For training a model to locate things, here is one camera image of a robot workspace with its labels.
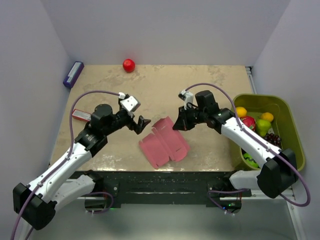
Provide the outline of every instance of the green bin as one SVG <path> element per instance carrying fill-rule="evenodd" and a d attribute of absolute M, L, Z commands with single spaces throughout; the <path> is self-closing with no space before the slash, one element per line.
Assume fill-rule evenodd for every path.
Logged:
<path fill-rule="evenodd" d="M 244 107 L 247 116 L 258 119 L 263 113 L 271 113 L 274 120 L 271 125 L 274 134 L 281 138 L 282 149 L 292 149 L 295 153 L 297 170 L 305 166 L 305 154 L 297 133 L 296 125 L 289 105 L 277 96 L 260 94 L 240 94 L 234 98 L 236 107 Z M 258 170 L 251 166 L 244 158 L 242 149 L 230 140 L 232 165 L 236 170 Z"/>

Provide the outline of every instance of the lemon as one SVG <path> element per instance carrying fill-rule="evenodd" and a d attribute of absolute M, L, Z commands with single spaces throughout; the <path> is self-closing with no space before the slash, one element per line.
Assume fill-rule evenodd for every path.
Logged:
<path fill-rule="evenodd" d="M 271 123 L 274 120 L 274 116 L 270 112 L 265 112 L 261 114 L 260 119 L 267 120 Z"/>
<path fill-rule="evenodd" d="M 236 114 L 238 115 L 239 118 L 247 116 L 247 110 L 244 107 L 237 106 L 235 108 L 235 110 L 236 110 Z"/>

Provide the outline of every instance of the gray floor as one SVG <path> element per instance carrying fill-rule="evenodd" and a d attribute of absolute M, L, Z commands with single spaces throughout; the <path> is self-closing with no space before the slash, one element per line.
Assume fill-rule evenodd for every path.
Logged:
<path fill-rule="evenodd" d="M 284 200 L 244 200 L 236 216 L 202 205 L 123 205 L 85 213 L 77 200 L 32 240 L 295 240 Z"/>

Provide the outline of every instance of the bunch of dark grapes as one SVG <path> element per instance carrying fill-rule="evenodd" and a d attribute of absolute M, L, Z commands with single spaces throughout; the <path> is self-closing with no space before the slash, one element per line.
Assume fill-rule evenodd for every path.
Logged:
<path fill-rule="evenodd" d="M 281 138 L 278 135 L 275 135 L 273 133 L 267 133 L 264 136 L 264 140 L 266 140 L 268 143 L 270 143 L 278 148 L 282 148 L 281 147 Z"/>

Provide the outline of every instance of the beige tabletop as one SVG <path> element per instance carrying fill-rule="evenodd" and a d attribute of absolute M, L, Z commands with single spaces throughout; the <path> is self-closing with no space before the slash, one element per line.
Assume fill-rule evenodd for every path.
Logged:
<path fill-rule="evenodd" d="M 132 73 L 126 73 L 121 65 L 86 65 L 72 88 L 54 147 L 51 164 L 61 157 L 70 144 L 68 114 L 74 100 L 90 90 L 107 90 L 133 95 L 140 102 L 135 112 L 152 122 L 136 135 L 124 127 L 108 136 L 108 144 L 79 170 L 95 171 L 231 171 L 229 141 L 205 124 L 181 132 L 190 145 L 190 151 L 180 162 L 170 161 L 155 170 L 139 147 L 139 141 L 151 133 L 152 125 L 161 118 L 170 116 L 173 122 L 178 116 L 178 107 L 183 101 L 178 93 L 192 84 L 207 82 L 223 88 L 231 98 L 238 94 L 251 93 L 251 85 L 244 66 L 224 65 L 137 65 Z M 230 108 L 228 99 L 213 87 L 198 86 L 190 91 L 213 92 L 220 108 Z M 103 93 L 92 93 L 79 100 L 76 109 L 92 113 L 99 104 L 109 104 L 118 111 L 118 98 Z M 75 136 L 85 123 L 73 120 Z"/>

